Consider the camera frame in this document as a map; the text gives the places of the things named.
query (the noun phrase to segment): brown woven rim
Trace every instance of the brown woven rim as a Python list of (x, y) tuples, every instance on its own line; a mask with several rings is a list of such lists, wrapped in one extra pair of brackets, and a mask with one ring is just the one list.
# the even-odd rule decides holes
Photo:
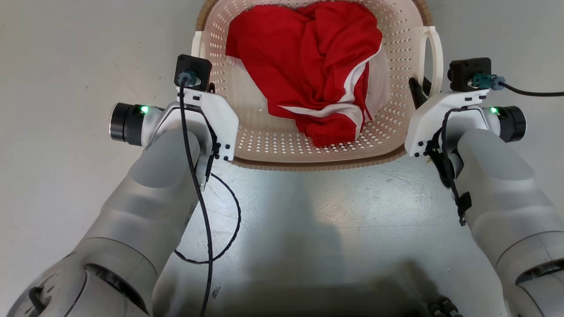
[[(196, 22), (196, 31), (203, 31), (206, 28), (206, 22), (208, 16), (212, 11), (212, 8), (219, 0), (206, 0), (202, 6), (202, 10), (198, 16)], [(423, 25), (426, 27), (433, 26), (433, 17), (431, 16), (431, 11), (425, 0), (412, 0), (419, 14), (421, 14), (421, 20), (423, 20)], [(235, 157), (233, 164), (246, 169), (256, 169), (256, 170), (277, 170), (277, 171), (322, 171), (322, 170), (342, 170), (342, 169), (353, 169), (362, 168), (365, 166), (378, 165), (383, 163), (388, 163), (394, 161), (406, 154), (406, 149), (404, 145), (391, 151), (390, 153), (384, 155), (378, 155), (367, 158), (360, 158), (357, 160), (347, 160), (339, 162), (326, 162), (326, 163), (276, 163), (276, 162), (260, 162), (260, 161), (250, 161), (244, 160), (242, 158)]]

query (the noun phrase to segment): red fabric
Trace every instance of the red fabric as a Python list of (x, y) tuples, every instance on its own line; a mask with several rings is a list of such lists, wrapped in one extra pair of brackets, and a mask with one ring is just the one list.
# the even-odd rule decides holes
[[(226, 55), (243, 61), (271, 115), (295, 119), (321, 147), (352, 142), (361, 127), (340, 113), (318, 118), (280, 105), (321, 110), (338, 103), (347, 76), (378, 52), (381, 41), (376, 18), (357, 3), (318, 2), (297, 10), (255, 6), (231, 22)], [(363, 115), (367, 88), (368, 63), (354, 89)]]

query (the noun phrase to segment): gray floor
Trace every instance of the gray floor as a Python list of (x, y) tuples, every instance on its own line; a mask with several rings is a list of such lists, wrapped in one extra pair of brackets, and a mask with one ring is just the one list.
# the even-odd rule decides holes
[[(488, 56), (515, 86), (563, 90), (564, 2), (428, 2), (447, 61)], [(110, 110), (174, 99), (175, 57), (190, 52), (200, 7), (201, 0), (0, 0), (0, 311), (76, 245), (139, 156), (139, 148), (109, 140)], [(562, 103), (507, 91), (488, 98), (526, 112), (527, 136), (514, 147), (560, 209)], [(398, 316), (445, 294), (464, 316), (506, 316), (493, 269), (424, 159), (323, 173), (221, 163), (214, 172), (237, 193), (243, 223), (214, 266), (210, 315)], [(234, 205), (214, 180), (205, 198), (219, 250), (235, 226)], [(179, 249), (203, 259), (195, 215)], [(171, 257), (156, 315), (194, 315), (205, 273)]]

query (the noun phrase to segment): laundry basket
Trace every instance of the laundry basket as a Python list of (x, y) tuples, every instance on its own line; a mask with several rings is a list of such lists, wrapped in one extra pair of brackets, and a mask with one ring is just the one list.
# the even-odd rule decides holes
[(404, 142), (415, 111), (408, 80), (423, 79), (425, 43), (433, 49), (433, 87), (440, 90), (443, 75), (442, 48), (431, 27), (433, 20), (425, 0), (355, 0), (378, 20), (390, 67), (390, 100), (367, 122), (355, 142), (315, 147), (299, 133), (293, 120), (268, 114), (266, 98), (250, 76), (225, 60), (230, 22), (257, 5), (307, 6), (318, 0), (207, 0), (198, 17), (192, 55), (210, 60), (210, 82), (239, 117), (233, 164), (251, 169), (309, 171), (357, 168), (397, 159), (406, 152)]

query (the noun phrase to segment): basket handle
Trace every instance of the basket handle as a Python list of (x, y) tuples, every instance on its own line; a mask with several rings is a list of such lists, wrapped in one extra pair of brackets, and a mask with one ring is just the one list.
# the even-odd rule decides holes
[(425, 47), (427, 45), (427, 39), (431, 42), (431, 49), (433, 51), (433, 81), (431, 82), (431, 92), (429, 93), (429, 97), (431, 97), (440, 92), (440, 87), (443, 84), (443, 47), (440, 44), (439, 33), (435, 30), (435, 27), (418, 27), (414, 29), (414, 31), (418, 37), (421, 38), (419, 46), (419, 69), (415, 75), (421, 87), (423, 87), (423, 79), (425, 78)]

